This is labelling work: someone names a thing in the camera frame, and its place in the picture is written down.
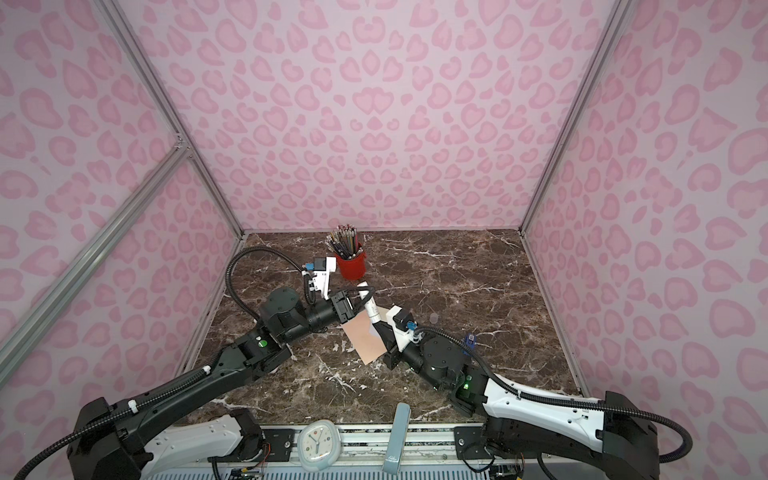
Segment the white glue stick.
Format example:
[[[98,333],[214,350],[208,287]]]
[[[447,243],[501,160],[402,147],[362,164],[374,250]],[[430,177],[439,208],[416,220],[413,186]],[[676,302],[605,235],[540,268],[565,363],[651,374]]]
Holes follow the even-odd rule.
[[[358,286],[370,286],[370,285],[368,285],[366,282],[362,282]],[[380,313],[379,313],[379,310],[378,310],[378,306],[377,306],[377,304],[376,304],[376,302],[374,300],[374,296],[373,296],[373,299],[370,300],[365,305],[365,311],[366,311],[366,313],[367,313],[367,315],[368,315],[368,317],[370,319],[370,322],[372,324],[378,323],[381,320],[381,316],[380,316]]]

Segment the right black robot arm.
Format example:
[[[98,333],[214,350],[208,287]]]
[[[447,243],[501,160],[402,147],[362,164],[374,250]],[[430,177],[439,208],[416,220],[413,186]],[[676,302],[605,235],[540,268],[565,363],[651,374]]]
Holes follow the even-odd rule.
[[[544,455],[576,460],[609,479],[657,479],[660,467],[692,450],[690,432],[678,422],[638,409],[609,391],[579,398],[517,384],[493,372],[472,348],[429,326],[374,323],[388,368],[403,364],[446,394],[459,413],[481,415],[480,438],[460,450],[467,458]]]

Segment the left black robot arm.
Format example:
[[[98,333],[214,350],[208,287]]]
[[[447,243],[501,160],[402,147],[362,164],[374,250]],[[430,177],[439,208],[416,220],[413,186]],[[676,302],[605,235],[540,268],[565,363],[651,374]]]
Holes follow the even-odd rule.
[[[46,447],[16,474],[27,478],[36,467],[66,450],[77,479],[138,479],[155,460],[151,441],[176,421],[209,401],[255,382],[287,361],[291,342],[344,324],[363,311],[374,288],[341,290],[306,306],[292,288],[271,292],[256,325],[219,350],[209,363],[133,398],[108,404],[99,398],[80,411],[75,430]]]

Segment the pink envelope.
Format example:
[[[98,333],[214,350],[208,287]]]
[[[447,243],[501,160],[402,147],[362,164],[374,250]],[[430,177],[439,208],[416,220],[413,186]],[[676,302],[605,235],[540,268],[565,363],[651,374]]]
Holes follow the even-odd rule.
[[[371,364],[386,352],[384,342],[365,310],[344,323],[342,329],[364,365]]]

